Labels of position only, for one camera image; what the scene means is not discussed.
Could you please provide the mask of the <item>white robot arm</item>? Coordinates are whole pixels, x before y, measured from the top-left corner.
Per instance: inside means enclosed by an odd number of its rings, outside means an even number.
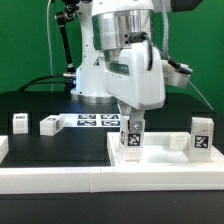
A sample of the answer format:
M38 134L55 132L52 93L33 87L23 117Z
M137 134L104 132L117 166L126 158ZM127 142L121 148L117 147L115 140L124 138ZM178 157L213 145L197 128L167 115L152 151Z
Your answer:
M65 19L81 22L82 62L68 63L76 75L73 93L118 100L123 124L144 130L144 112L163 106L166 84L184 84L192 70L171 58L168 35L163 49L153 41L153 16L160 12L169 30L169 12L194 10L203 0L62 0Z

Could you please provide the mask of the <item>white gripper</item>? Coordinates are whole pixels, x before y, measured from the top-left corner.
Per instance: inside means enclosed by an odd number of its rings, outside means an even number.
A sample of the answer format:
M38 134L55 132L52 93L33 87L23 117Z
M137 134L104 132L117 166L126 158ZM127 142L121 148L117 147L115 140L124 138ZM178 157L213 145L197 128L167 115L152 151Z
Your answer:
M144 110L161 108L165 101L160 53L155 47L152 51L153 65L150 71L147 70L147 48L134 46L132 49L123 49L119 55L119 62L128 66L129 74L107 72L104 76L105 90L124 102L119 103L118 107L122 122L129 121L131 132L143 131Z

